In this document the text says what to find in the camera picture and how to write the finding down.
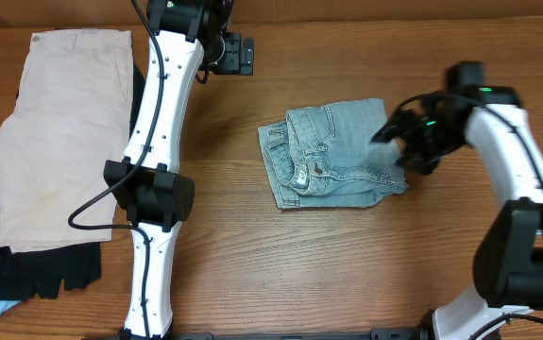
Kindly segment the brown cardboard backboard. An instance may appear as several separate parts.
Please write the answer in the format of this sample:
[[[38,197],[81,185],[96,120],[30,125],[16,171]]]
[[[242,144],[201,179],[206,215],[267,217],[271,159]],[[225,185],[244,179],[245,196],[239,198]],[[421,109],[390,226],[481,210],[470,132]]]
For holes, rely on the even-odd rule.
[[[235,24],[543,16],[543,0],[236,0]],[[0,27],[136,25],[129,0],[0,0]]]

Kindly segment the beige shorts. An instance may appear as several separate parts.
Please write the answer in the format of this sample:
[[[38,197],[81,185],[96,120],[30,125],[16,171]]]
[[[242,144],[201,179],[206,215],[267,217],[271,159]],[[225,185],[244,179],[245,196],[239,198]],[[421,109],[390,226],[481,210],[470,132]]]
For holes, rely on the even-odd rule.
[[[122,159],[133,103],[128,31],[35,33],[13,113],[0,127],[0,247],[28,252],[111,238],[108,195],[69,226],[69,215],[107,187]]]

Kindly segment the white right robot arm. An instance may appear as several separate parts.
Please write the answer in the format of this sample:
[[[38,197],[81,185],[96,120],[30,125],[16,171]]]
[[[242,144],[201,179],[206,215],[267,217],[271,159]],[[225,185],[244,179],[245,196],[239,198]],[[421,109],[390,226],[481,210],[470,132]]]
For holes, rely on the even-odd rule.
[[[527,112],[508,87],[461,86],[401,103],[372,137],[401,139],[397,164],[429,175],[468,145],[481,157],[500,211],[476,250],[473,284],[415,328],[373,329],[373,339],[498,339],[514,320],[543,325],[543,156]]]

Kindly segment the black garment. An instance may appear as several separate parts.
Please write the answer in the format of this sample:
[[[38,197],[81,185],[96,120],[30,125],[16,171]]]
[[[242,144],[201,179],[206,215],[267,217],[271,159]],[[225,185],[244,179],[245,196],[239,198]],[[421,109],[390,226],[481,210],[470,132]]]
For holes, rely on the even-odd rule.
[[[56,298],[102,275],[100,245],[110,230],[71,228],[69,215],[104,191],[103,167],[118,160],[142,96],[119,111],[14,112],[0,127],[0,300]]]

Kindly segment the light blue denim shorts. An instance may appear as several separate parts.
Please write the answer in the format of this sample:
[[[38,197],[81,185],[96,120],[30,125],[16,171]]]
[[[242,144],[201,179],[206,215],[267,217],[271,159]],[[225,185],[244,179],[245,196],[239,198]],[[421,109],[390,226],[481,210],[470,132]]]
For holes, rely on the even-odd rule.
[[[263,163],[277,207],[366,208],[406,191],[395,142],[373,143],[387,122],[378,98],[288,110],[259,127]]]

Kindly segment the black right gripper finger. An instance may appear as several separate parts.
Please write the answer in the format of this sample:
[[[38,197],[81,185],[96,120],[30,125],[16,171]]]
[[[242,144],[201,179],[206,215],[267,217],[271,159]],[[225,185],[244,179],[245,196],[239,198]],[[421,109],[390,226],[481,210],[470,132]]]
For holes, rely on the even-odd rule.
[[[397,109],[387,122],[371,137],[371,143],[387,144],[391,140],[410,134],[417,125],[413,110]]]
[[[395,165],[423,176],[430,175],[440,163],[439,159],[425,159],[418,156],[404,155],[398,158]]]

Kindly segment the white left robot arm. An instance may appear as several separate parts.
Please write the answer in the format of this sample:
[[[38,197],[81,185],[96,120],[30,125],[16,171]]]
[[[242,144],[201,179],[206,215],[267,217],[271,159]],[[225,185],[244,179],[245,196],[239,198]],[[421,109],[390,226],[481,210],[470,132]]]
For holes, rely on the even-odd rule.
[[[190,93],[210,74],[253,73],[253,40],[228,30],[232,8],[224,0],[151,1],[143,15],[149,55],[139,110],[122,160],[104,168],[133,240],[131,298],[120,339],[172,336],[174,250],[195,199],[194,182],[179,172]]]

